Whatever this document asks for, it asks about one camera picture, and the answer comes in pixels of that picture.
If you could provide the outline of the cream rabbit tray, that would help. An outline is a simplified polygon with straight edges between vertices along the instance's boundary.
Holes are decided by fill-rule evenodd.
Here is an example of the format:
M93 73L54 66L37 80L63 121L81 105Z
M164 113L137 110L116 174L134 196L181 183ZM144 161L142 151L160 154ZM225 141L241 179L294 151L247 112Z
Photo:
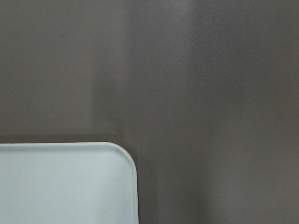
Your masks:
M136 224L137 171L110 142L0 146L3 224Z

